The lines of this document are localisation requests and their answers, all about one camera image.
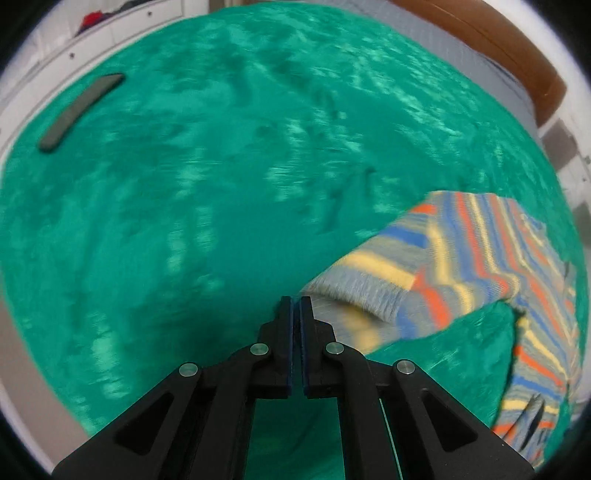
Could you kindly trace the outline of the green floral bedspread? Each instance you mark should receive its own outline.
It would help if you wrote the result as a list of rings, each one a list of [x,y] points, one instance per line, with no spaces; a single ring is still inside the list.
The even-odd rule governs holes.
[[[283,297],[293,389],[256,401],[240,479],[349,479],[337,400],[304,394],[304,297],[336,341],[370,361],[412,361],[495,433],[516,334],[507,304],[365,353],[304,291],[435,191],[510,198],[545,225],[577,272],[582,376],[583,248],[540,142],[417,42],[324,3],[256,1],[158,29],[59,93],[16,140],[1,176],[3,293],[89,439],[184,363],[214,366],[256,342]],[[112,73],[126,80],[42,153],[58,115]],[[532,479],[581,462],[579,383],[541,466],[507,443]]]

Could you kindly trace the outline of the dark flat remote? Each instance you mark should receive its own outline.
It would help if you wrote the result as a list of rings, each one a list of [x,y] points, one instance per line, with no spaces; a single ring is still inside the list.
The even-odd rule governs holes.
[[[51,153],[62,143],[73,125],[98,101],[126,80],[123,73],[96,78],[53,121],[38,142],[42,153]]]

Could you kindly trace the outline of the white drawer cabinet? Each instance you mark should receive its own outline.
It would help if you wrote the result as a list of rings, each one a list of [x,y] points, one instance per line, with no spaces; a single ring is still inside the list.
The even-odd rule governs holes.
[[[27,36],[1,74],[1,153],[42,106],[85,71],[130,42],[175,21],[206,15],[207,1],[147,1],[84,32],[84,14],[119,1],[61,1]]]

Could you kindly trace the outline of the brown wooden headboard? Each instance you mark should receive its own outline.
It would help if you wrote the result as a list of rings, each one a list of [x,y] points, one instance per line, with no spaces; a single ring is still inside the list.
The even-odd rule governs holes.
[[[567,86],[541,50],[509,19],[481,0],[397,0],[397,6],[438,26],[507,69],[525,87],[543,126]]]

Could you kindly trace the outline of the striped knit sweater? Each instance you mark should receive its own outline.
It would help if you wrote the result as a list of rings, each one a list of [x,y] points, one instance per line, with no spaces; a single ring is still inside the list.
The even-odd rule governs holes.
[[[517,201],[435,191],[304,291],[342,341],[365,353],[507,304],[516,334],[493,429],[538,467],[581,378],[576,279]]]

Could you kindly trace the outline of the red cloth on cabinet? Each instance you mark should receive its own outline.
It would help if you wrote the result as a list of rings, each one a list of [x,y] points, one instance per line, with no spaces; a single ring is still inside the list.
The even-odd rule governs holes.
[[[101,22],[109,19],[112,16],[113,16],[112,13],[110,13],[110,12],[104,13],[102,11],[94,11],[94,12],[91,12],[91,13],[85,15],[82,19],[82,22],[79,26],[79,29],[78,29],[76,35],[81,35],[83,32],[100,24]]]

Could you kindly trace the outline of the black items on cabinet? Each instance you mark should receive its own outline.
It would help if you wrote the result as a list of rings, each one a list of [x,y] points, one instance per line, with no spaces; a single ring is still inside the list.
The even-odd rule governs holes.
[[[140,5],[143,5],[145,3],[149,3],[151,0],[128,0],[126,2],[124,2],[120,7],[118,7],[117,9],[113,10],[111,12],[111,15],[118,15],[118,14],[122,14],[123,12],[136,8]]]

